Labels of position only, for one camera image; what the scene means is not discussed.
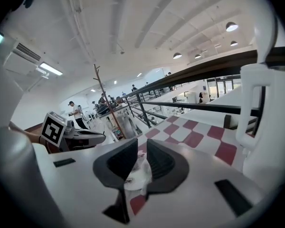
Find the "red square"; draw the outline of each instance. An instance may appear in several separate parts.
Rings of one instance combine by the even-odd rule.
[[[143,195],[139,195],[131,199],[130,205],[134,215],[136,215],[142,209],[145,203],[146,203],[146,198]]]
[[[142,150],[142,152],[147,153],[147,142],[144,142],[142,145],[138,147],[138,151]]]
[[[169,127],[166,127],[163,131],[168,134],[171,135],[172,133],[174,133],[176,130],[178,130],[179,126],[178,125],[174,125],[171,124]]]
[[[171,116],[171,117],[169,117],[166,121],[169,122],[169,123],[173,123],[173,122],[175,122],[177,119],[178,119],[177,116]]]
[[[156,128],[153,128],[151,131],[147,132],[145,135],[148,139],[153,138],[156,134],[158,134],[160,131]]]
[[[232,165],[236,152],[236,146],[221,141],[215,156],[227,164]]]
[[[179,144],[180,142],[177,141],[176,139],[173,139],[172,137],[169,137],[165,140],[165,142],[169,142],[169,143],[175,143],[175,144]]]
[[[210,130],[207,133],[207,136],[214,138],[214,139],[221,140],[223,134],[224,134],[224,128],[211,126]]]
[[[192,131],[183,141],[186,145],[190,146],[191,148],[195,148],[198,146],[200,141],[203,139],[204,135],[197,133],[195,131]]]
[[[193,128],[198,124],[196,121],[188,120],[183,127],[193,130]]]

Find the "ceiling beam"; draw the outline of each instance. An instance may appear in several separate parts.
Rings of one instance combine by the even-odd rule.
[[[128,0],[114,0],[115,4],[112,7],[111,14],[111,26],[110,26],[110,52],[115,53],[117,49],[117,42],[119,38],[119,32],[123,20],[126,20],[124,12],[129,7]]]
[[[142,44],[143,39],[146,37],[146,35],[148,34],[148,32],[150,31],[152,25],[155,23],[155,21],[157,20],[157,18],[160,16],[160,14],[164,11],[164,9],[168,6],[168,4],[171,2],[172,0],[161,0],[157,6],[154,8],[151,16],[148,18],[147,22],[145,23],[144,27],[142,28],[142,31],[140,32],[136,43],[135,43],[135,47],[139,48],[140,45]]]
[[[200,13],[204,12],[207,8],[217,4],[222,0],[207,0],[200,4],[198,7],[193,8],[185,17],[184,19],[179,19],[179,21],[168,30],[165,36],[163,36],[155,45],[156,48],[162,46],[162,44],[168,40],[171,36],[173,36],[181,27],[183,27],[186,23],[189,23],[194,17],[199,15]]]
[[[185,36],[180,42],[175,43],[172,47],[171,50],[176,49],[177,47],[179,47],[181,44],[185,43],[186,41],[190,40],[191,38],[195,37],[196,35],[198,35],[199,33],[202,33],[203,31],[211,28],[212,26],[215,26],[216,24],[219,24],[227,19],[231,19],[237,15],[239,15],[241,13],[240,9],[237,9],[235,11],[232,11],[231,13],[228,13],[220,18],[218,18],[217,20],[215,20],[214,22],[210,22],[208,24],[206,24],[205,26],[203,26],[202,28],[200,28],[199,30],[196,30],[190,34],[188,34],[187,36]]]

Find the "white handle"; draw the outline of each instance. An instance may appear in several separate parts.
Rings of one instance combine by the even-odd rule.
[[[273,83],[273,70],[262,64],[251,64],[241,68],[242,103],[236,139],[243,147],[253,150],[256,138],[246,134],[252,108],[253,89],[256,86],[269,86]]]

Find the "white t-shirt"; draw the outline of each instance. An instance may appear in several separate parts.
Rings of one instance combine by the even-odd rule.
[[[79,113],[79,107],[76,104],[74,104],[74,106],[73,106],[73,113],[75,112],[75,110],[78,110],[78,113],[73,115],[74,118],[75,119],[82,118],[81,114]]]

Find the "white marker cube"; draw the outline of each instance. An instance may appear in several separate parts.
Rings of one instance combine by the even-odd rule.
[[[56,114],[55,112],[49,112],[43,121],[41,136],[46,141],[59,147],[66,126],[66,118]]]

